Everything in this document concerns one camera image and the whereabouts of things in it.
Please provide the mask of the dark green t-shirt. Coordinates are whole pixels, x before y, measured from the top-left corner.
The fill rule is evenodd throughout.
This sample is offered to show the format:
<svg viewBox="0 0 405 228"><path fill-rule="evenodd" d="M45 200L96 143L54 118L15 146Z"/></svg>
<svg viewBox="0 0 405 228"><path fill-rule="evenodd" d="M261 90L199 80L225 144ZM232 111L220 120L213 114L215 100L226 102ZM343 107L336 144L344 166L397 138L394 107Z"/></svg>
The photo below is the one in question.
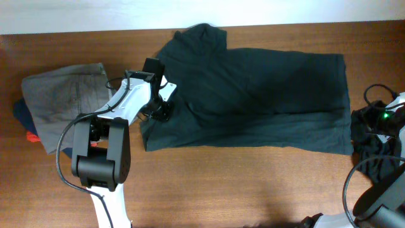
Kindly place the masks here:
<svg viewBox="0 0 405 228"><path fill-rule="evenodd" d="M147 151L276 146L352 153L341 54L230 49L224 30L199 24L176 32L157 57L177 89L170 119L140 126Z"/></svg>

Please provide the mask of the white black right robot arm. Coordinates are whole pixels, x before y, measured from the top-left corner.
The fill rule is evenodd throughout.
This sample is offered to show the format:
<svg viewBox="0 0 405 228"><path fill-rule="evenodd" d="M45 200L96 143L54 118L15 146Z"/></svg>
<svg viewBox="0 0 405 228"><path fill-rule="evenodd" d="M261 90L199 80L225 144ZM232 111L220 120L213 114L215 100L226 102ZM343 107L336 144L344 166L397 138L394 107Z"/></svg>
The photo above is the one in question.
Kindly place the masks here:
<svg viewBox="0 0 405 228"><path fill-rule="evenodd" d="M344 212L306 217L300 227L404 227L404 99L388 105L376 101L352 115L358 163L344 183ZM356 171L369 177L373 185L349 208L347 190Z"/></svg>

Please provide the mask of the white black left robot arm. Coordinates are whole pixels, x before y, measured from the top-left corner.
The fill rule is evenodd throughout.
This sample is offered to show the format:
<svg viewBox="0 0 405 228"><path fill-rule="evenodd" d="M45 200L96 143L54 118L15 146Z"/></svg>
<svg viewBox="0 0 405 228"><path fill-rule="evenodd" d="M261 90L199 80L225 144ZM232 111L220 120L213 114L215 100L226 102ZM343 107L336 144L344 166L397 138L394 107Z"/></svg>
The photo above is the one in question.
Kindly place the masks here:
<svg viewBox="0 0 405 228"><path fill-rule="evenodd" d="M129 127L138 114L168 121L177 87L164 70L158 59L147 58L141 71L124 73L119 90L102 108L74 125L71 170L92 197L99 227L132 226L123 185L131 165Z"/></svg>

